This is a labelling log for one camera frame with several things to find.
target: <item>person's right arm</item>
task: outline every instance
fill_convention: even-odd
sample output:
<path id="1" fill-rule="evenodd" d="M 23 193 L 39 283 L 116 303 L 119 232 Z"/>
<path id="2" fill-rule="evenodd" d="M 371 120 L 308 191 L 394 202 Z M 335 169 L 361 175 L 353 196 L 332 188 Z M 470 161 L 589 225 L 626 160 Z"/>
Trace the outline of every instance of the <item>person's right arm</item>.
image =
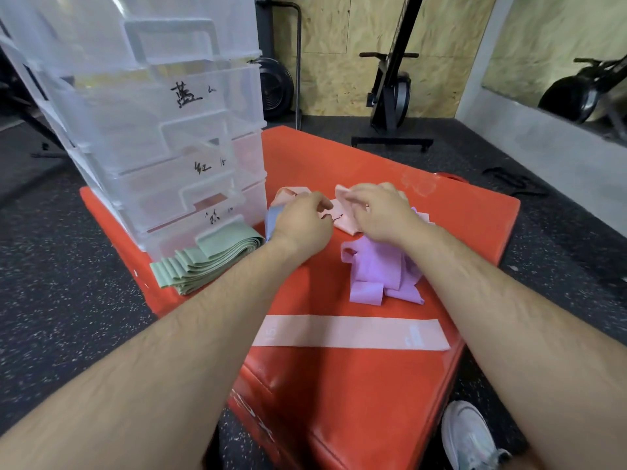
<path id="1" fill-rule="evenodd" d="M 422 270 L 548 468 L 627 466 L 626 347 L 422 221 L 390 183 L 349 199 L 370 238 Z"/>

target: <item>red vinyl surface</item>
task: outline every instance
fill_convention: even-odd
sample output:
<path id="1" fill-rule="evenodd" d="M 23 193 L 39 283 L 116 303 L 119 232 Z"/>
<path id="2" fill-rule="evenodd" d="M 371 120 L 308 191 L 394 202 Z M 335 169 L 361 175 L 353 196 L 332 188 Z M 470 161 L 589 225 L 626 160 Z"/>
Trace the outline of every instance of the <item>red vinyl surface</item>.
<path id="1" fill-rule="evenodd" d="M 263 132 L 268 202 L 283 186 L 307 186 L 329 198 L 335 185 L 391 181 L 412 206 L 429 213 L 484 258 L 497 264 L 520 202 L 333 141 L 277 127 Z M 162 317 L 186 300 L 161 290 L 140 252 L 87 188 L 81 195 L 145 295 Z M 336 230 L 327 248 L 281 287 L 270 313 L 437 318 L 447 352 L 338 348 L 252 348 L 229 404 L 281 468 L 413 469 L 438 423 L 464 343 L 426 279 L 423 306 L 384 298 L 382 306 L 349 302 L 350 265 Z"/>

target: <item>stacked plastic bin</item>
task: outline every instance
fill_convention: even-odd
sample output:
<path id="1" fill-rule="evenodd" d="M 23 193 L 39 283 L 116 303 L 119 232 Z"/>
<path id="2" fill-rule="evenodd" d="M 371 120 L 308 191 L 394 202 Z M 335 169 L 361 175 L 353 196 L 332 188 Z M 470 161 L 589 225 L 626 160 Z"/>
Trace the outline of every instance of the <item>stacked plastic bin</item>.
<path id="1" fill-rule="evenodd" d="M 0 0 L 0 45 L 153 260 L 266 212 L 254 0 Z"/>

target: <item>rowing machine flywheel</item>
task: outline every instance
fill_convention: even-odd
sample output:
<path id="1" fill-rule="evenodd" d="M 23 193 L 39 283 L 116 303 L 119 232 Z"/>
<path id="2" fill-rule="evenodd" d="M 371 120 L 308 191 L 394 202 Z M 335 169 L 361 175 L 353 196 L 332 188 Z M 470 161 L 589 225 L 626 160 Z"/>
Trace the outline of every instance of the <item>rowing machine flywheel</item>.
<path id="1" fill-rule="evenodd" d="M 260 57 L 262 77 L 263 117 L 273 119 L 282 116 L 292 107 L 294 81 L 290 71 L 271 57 Z"/>
<path id="2" fill-rule="evenodd" d="M 411 79 L 408 73 L 399 72 L 394 87 L 394 105 L 396 113 L 396 125 L 401 126 L 410 107 Z"/>

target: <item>pink resistance band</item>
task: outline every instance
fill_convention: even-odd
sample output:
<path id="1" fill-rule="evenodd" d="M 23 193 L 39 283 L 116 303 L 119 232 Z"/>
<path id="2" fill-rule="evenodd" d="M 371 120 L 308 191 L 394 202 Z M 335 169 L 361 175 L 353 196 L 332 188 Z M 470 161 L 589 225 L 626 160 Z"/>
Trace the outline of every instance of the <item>pink resistance band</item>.
<path id="1" fill-rule="evenodd" d="M 438 320 L 321 315 L 268 315 L 253 346 L 450 349 Z"/>

